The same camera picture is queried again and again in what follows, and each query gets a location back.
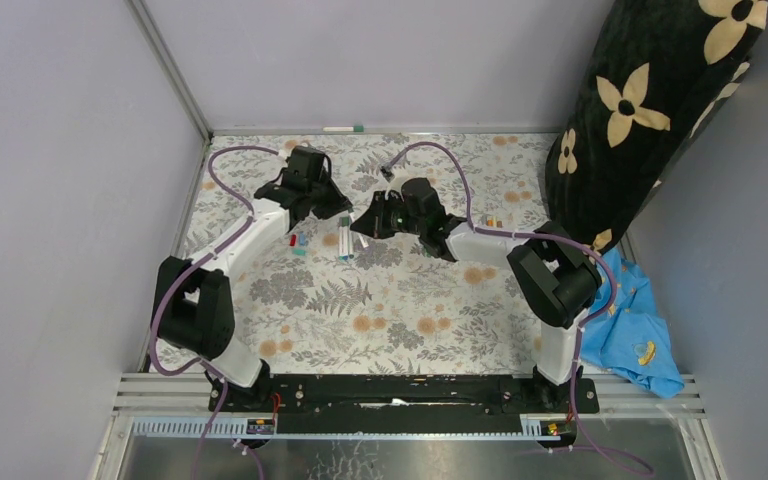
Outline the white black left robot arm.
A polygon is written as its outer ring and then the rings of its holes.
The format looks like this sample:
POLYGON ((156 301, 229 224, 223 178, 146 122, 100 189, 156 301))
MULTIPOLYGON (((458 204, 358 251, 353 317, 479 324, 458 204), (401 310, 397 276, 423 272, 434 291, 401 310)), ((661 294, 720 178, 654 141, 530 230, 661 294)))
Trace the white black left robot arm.
POLYGON ((158 357, 157 342, 164 340, 233 384, 232 398, 248 411, 267 404, 271 387, 262 378, 265 361, 235 335, 233 280, 309 216, 327 220, 352 206, 333 179, 326 153, 296 146, 279 157, 275 179, 250 198, 232 194, 246 210, 242 218, 193 257, 169 256, 161 263, 150 324, 149 356, 158 372, 174 373, 158 357))

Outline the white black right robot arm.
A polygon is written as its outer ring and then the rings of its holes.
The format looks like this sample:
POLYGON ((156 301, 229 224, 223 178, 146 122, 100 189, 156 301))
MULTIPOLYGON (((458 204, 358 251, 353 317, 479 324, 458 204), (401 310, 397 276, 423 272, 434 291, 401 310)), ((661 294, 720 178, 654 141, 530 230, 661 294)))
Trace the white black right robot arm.
POLYGON ((472 226, 447 212, 429 180, 418 177, 375 192, 351 229, 379 240, 414 235, 433 258, 509 270, 541 322, 543 346, 535 367, 542 378, 533 386, 535 402, 557 412, 572 400, 576 328, 602 280, 588 255, 570 245, 557 225, 546 223, 527 238, 472 226))

